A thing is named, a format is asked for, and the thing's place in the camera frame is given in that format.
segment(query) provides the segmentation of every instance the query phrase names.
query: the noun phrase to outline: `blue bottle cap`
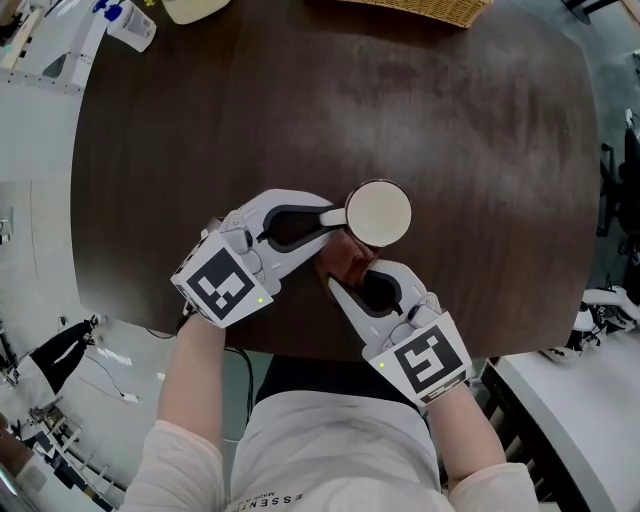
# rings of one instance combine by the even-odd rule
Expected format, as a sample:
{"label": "blue bottle cap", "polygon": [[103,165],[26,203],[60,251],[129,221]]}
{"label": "blue bottle cap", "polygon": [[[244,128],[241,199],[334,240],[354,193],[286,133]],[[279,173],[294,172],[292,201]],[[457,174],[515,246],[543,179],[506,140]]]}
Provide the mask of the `blue bottle cap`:
{"label": "blue bottle cap", "polygon": [[108,0],[98,0],[96,5],[93,6],[93,12],[98,12],[100,9],[106,9],[107,1]]}
{"label": "blue bottle cap", "polygon": [[109,21],[114,21],[122,14],[122,7],[119,5],[112,5],[106,11],[104,11],[104,17]]}

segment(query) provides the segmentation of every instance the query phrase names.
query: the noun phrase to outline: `white table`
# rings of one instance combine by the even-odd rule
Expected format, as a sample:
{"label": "white table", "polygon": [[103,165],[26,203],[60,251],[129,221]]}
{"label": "white table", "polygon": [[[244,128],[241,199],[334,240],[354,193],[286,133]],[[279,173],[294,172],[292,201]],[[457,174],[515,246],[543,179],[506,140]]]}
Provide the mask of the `white table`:
{"label": "white table", "polygon": [[549,439],[591,510],[640,507],[640,333],[614,335],[569,366],[539,353],[497,371]]}
{"label": "white table", "polygon": [[59,80],[84,87],[108,24],[102,13],[93,14],[95,3],[95,0],[61,2],[34,30],[33,41],[16,69],[39,75],[60,56],[68,54]]}

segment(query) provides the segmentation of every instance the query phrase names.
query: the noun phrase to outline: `cup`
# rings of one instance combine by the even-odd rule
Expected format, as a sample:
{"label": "cup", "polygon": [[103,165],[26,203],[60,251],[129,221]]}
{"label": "cup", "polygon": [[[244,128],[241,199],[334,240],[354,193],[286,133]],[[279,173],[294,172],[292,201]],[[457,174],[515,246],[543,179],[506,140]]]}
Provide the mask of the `cup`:
{"label": "cup", "polygon": [[322,213],[320,224],[346,225],[363,244],[386,247],[402,238],[411,217],[411,201],[402,188],[392,181],[373,180],[351,192],[344,208]]}

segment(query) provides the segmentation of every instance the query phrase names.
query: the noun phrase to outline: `black chair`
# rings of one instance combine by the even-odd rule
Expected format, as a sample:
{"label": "black chair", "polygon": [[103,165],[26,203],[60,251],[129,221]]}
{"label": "black chair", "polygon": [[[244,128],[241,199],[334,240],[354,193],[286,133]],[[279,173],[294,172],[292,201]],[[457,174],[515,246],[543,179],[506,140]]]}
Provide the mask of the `black chair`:
{"label": "black chair", "polygon": [[620,226],[629,235],[621,252],[627,254],[632,238],[640,235],[640,142],[631,128],[624,135],[624,163],[620,164],[616,176],[613,148],[602,145],[602,152],[609,155],[609,165],[600,160],[603,179],[600,197],[604,198],[604,218],[598,222],[598,236],[607,236],[613,217],[618,217]]}

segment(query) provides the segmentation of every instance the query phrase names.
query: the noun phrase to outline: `forearm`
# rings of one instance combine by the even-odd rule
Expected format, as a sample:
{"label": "forearm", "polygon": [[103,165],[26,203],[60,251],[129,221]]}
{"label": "forearm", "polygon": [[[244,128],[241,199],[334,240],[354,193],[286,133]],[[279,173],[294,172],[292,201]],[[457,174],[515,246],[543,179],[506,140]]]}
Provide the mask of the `forearm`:
{"label": "forearm", "polygon": [[498,435],[464,384],[427,407],[450,490],[481,469],[506,462]]}
{"label": "forearm", "polygon": [[203,437],[220,448],[222,359],[225,331],[200,315],[178,333],[162,387],[158,419]]}

